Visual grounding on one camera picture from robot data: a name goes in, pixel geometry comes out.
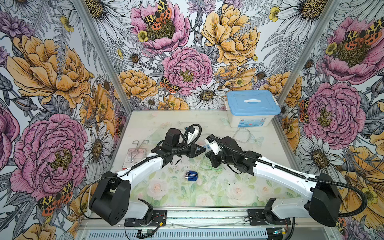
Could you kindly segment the blue electric shaver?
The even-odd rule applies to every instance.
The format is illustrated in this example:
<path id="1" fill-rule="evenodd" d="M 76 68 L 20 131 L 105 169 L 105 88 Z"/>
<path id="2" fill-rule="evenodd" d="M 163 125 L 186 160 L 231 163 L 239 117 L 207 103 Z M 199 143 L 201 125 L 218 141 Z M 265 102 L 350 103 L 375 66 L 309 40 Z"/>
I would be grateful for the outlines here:
<path id="1" fill-rule="evenodd" d="M 188 171 L 185 174 L 185 179 L 187 181 L 195 182 L 198 180 L 198 173 L 195 171 Z"/>

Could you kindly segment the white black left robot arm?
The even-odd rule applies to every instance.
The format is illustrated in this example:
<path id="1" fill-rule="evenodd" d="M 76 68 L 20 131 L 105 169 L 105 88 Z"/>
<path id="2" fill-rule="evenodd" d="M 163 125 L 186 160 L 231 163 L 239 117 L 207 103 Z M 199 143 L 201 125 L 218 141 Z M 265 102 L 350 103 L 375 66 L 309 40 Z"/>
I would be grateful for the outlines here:
<path id="1" fill-rule="evenodd" d="M 89 209 L 111 226 L 123 219 L 149 225 L 154 218 L 153 206 L 145 200 L 131 200 L 132 190 L 151 174 L 171 163 L 175 156 L 190 159 L 199 156 L 206 148 L 196 144 L 202 127 L 192 124 L 182 133 L 170 128 L 164 140 L 140 162 L 117 173 L 106 172 L 96 181 L 97 187 L 89 202 Z"/>

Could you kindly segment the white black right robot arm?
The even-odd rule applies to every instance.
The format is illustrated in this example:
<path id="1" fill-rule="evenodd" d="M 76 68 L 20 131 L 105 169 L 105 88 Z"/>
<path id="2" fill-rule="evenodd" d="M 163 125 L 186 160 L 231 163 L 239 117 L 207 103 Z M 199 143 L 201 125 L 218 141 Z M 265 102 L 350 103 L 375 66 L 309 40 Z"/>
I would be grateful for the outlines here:
<path id="1" fill-rule="evenodd" d="M 206 144 L 210 151 L 206 157 L 214 168 L 224 164 L 236 174 L 249 174 L 278 183 L 300 197 L 288 200 L 271 198 L 268 200 L 263 215 L 272 218 L 312 218 L 319 224 L 334 227 L 339 218 L 352 217 L 362 213 L 367 205 L 367 196 L 362 190 L 333 179 L 324 173 L 312 175 L 286 168 L 259 153 L 244 151 L 235 139 L 225 137 L 218 139 L 209 135 Z M 361 198 L 361 204 L 355 210 L 340 213 L 342 196 L 339 188 L 351 190 Z"/>

